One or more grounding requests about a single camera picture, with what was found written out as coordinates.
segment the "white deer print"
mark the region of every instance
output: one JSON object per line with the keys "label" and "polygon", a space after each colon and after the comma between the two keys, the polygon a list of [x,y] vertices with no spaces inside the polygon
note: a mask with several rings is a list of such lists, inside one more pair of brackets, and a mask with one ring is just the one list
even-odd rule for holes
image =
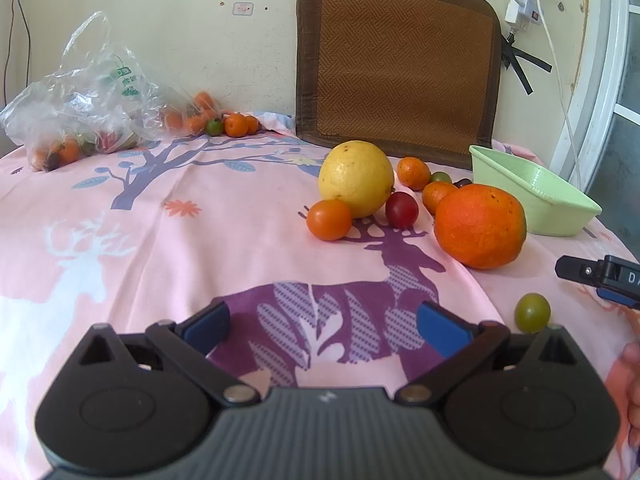
{"label": "white deer print", "polygon": [[[13,406],[16,457],[25,478],[31,427],[27,410],[29,382],[42,373],[71,326],[78,297],[89,294],[95,303],[105,300],[98,258],[125,256],[134,249],[123,248],[127,237],[118,233],[118,226],[99,235],[103,221],[104,214],[97,221],[81,222],[81,229],[71,230],[65,250],[54,247],[52,234],[58,224],[45,228],[47,251],[59,258],[58,265],[64,269],[47,301],[36,303],[0,296],[0,415]],[[81,242],[84,250],[78,248]]]}

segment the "red cherry tomato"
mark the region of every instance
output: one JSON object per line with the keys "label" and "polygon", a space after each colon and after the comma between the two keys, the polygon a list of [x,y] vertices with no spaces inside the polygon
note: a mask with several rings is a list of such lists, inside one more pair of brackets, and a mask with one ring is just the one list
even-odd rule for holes
{"label": "red cherry tomato", "polygon": [[351,210],[340,200],[321,200],[309,210],[306,226],[316,238],[339,240],[351,229]]}
{"label": "red cherry tomato", "polygon": [[418,219],[418,203],[408,193],[393,193],[385,205],[386,219],[398,229],[411,227]]}

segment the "black cable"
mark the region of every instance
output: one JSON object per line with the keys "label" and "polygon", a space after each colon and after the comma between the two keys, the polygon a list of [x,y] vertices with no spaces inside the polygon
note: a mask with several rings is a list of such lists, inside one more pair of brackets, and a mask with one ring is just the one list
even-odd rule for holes
{"label": "black cable", "polygon": [[4,106],[6,106],[6,71],[9,68],[9,58],[11,57],[11,36],[14,33],[14,1],[11,0],[11,26],[9,27],[9,46],[6,50],[6,63],[4,64],[4,84],[2,86],[2,92],[4,93]]}
{"label": "black cable", "polygon": [[24,10],[22,9],[22,3],[18,0],[18,7],[20,7],[20,13],[22,14],[22,20],[24,22],[24,28],[27,30],[27,76],[25,79],[24,87],[27,88],[29,86],[29,69],[31,67],[31,31],[29,30],[29,25],[27,24],[27,18],[24,15]]}

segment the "purple deer print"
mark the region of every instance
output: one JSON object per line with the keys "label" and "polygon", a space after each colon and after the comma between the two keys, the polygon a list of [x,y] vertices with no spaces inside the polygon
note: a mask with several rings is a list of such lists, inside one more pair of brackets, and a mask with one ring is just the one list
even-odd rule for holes
{"label": "purple deer print", "polygon": [[296,370],[319,363],[368,362],[395,354],[410,380],[441,362],[415,325],[420,303],[438,301],[421,268],[445,270],[407,243],[427,233],[393,229],[374,217],[357,220],[354,227],[359,236],[346,239],[382,256],[388,269],[382,282],[278,282],[218,298],[231,310],[232,333],[209,358],[238,377],[268,370],[274,386],[295,385]]}

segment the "pink bedsheet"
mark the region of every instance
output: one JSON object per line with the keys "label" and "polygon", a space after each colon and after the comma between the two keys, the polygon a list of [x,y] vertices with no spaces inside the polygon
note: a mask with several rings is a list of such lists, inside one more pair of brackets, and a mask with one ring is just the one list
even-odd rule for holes
{"label": "pink bedsheet", "polygon": [[[320,199],[327,152],[260,134],[156,142],[47,174],[31,173],[23,148],[0,160],[2,480],[46,471],[34,412],[89,325],[141,331],[212,298],[233,318],[210,358],[262,391],[382,384],[392,394],[441,360],[415,329],[423,299],[514,328],[515,303],[540,292],[626,412],[630,371],[617,357],[638,318],[554,274],[562,254],[632,258],[611,232],[594,220],[576,238],[529,235],[515,263],[486,272],[440,250],[422,206],[415,229],[389,228],[382,215],[321,242],[304,215]],[[627,431],[607,462],[615,478],[635,463]]]}

